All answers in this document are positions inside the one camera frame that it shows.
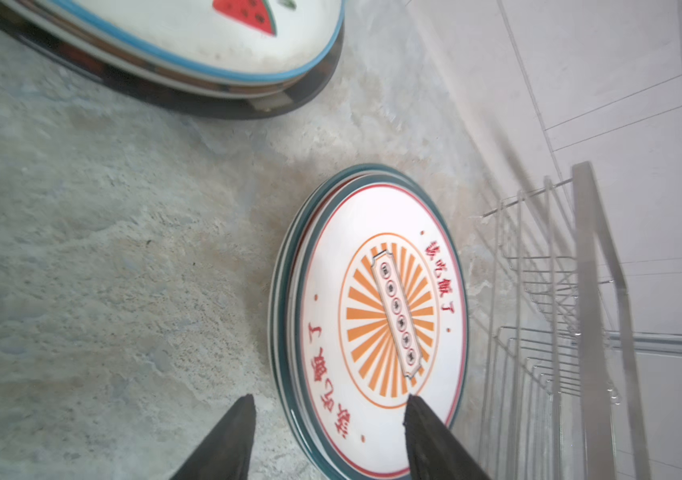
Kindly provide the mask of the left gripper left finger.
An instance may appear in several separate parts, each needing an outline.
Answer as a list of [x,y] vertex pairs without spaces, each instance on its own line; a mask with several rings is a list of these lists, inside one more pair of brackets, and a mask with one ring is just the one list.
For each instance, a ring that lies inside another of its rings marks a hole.
[[247,479],[256,430],[252,394],[238,398],[172,480]]

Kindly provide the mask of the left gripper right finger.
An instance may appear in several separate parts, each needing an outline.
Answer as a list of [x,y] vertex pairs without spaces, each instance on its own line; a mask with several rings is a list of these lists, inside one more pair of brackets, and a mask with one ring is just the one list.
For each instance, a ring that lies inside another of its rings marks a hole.
[[408,397],[403,425],[412,479],[490,479],[421,397]]

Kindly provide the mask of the dark rimmed beige plate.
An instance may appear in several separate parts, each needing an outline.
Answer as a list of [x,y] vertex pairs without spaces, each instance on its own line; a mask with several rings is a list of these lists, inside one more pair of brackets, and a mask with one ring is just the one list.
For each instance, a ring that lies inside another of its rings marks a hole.
[[340,32],[326,57],[281,92],[259,98],[226,99],[177,90],[111,66],[1,4],[0,30],[66,69],[115,92],[174,112],[221,120],[274,118],[303,107],[329,84],[344,43],[344,33]]

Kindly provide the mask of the blue striped white plate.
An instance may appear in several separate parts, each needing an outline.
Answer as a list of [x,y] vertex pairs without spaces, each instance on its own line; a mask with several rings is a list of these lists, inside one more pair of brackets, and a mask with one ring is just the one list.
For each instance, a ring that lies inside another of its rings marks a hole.
[[304,73],[294,79],[265,85],[235,84],[233,80],[201,79],[129,53],[125,48],[118,47],[115,42],[102,40],[75,26],[72,22],[56,17],[35,1],[1,1],[0,4],[46,33],[54,35],[109,66],[186,93],[227,100],[248,100],[283,92],[303,81],[307,76],[307,73]]

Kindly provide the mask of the watermelon pattern plate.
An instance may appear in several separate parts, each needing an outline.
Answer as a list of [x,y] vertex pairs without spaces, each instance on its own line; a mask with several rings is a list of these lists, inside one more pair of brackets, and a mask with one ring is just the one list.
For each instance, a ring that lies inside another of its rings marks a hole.
[[330,51],[346,4],[315,1],[45,1],[43,7],[145,60],[200,79],[275,84]]

